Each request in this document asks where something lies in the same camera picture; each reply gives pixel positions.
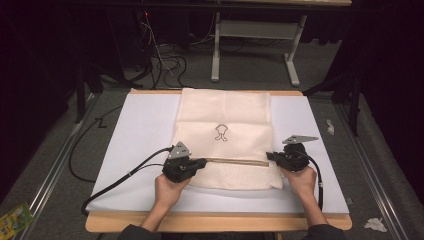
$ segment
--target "white paper sheet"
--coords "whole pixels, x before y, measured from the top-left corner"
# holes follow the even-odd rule
[[[128,94],[105,155],[93,194],[127,174],[159,149],[171,146],[180,95]],[[308,99],[272,96],[274,151],[282,151],[282,140],[291,135],[317,136],[304,143],[307,153],[318,163],[324,182],[325,213],[348,213],[346,202],[331,166]],[[163,163],[162,153],[149,163]],[[149,211],[154,201],[154,179],[162,167],[140,170],[115,189],[95,199],[89,211]],[[226,191],[187,186],[172,209],[182,212],[301,213],[303,208],[291,192],[287,179],[284,189]]]

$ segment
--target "towel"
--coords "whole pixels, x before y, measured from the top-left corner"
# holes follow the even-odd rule
[[[282,188],[280,170],[266,158],[273,139],[269,101],[269,93],[183,89],[173,143],[183,142],[192,158],[209,160],[190,185]]]

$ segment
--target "sleeve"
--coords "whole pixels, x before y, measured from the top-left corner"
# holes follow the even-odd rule
[[[158,233],[152,233],[142,227],[128,225],[118,236],[118,240],[159,240]]]
[[[308,228],[308,235],[303,240],[345,240],[342,230],[329,224],[314,225]]]

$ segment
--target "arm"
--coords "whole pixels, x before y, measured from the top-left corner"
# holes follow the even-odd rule
[[[150,240],[159,239],[154,234],[169,210],[178,202],[184,187],[190,182],[186,179],[180,183],[168,180],[160,175],[155,180],[155,202],[147,217],[139,227],[129,225],[119,235],[119,240]]]
[[[281,171],[288,178],[293,192],[299,197],[305,210],[309,229],[308,235],[304,240],[345,239],[343,231],[328,224],[327,219],[315,200],[316,172],[311,167],[306,167],[299,172],[290,172],[283,168],[281,168]]]

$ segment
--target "metal rail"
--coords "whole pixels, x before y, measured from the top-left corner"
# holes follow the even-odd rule
[[[340,104],[336,104],[334,106],[337,114],[341,117],[343,126],[347,130],[349,137],[352,140],[352,143],[358,153],[358,156],[361,160],[360,163],[362,170],[366,174],[366,180],[368,182],[368,185],[371,188],[374,198],[378,204],[378,207],[380,208],[384,221],[386,222],[389,231],[393,236],[393,239],[408,240],[409,238],[396,214],[396,210],[393,206],[393,203],[384,191],[384,188],[381,185],[380,180],[378,179],[378,176],[375,173],[374,168],[372,167],[371,162],[367,157],[361,142],[359,141],[358,137],[355,137],[352,131],[350,130],[349,120],[345,109]]]
[[[50,195],[52,194],[54,187],[56,186],[57,181],[59,180],[62,170],[66,166],[66,162],[68,160],[68,156],[70,153],[70,150],[72,149],[72,146],[74,145],[78,133],[81,130],[82,125],[84,124],[85,120],[87,119],[87,116],[89,115],[90,111],[93,109],[95,103],[97,103],[99,99],[99,94],[90,94],[90,96],[87,99],[87,111],[85,115],[82,117],[81,121],[79,123],[76,123],[73,127],[71,133],[69,134],[68,138],[66,139],[65,143],[63,144],[58,156],[56,157],[56,160],[50,169],[50,172],[47,174],[47,177],[45,178],[43,185],[41,185],[37,195],[35,196],[34,200],[32,201],[30,205],[31,212],[34,215],[34,221],[29,225],[28,228],[26,228],[24,231],[18,233],[13,240],[26,240],[30,239],[30,235],[32,230],[34,229],[41,213],[43,212],[43,209],[47,203],[47,201],[50,198]]]

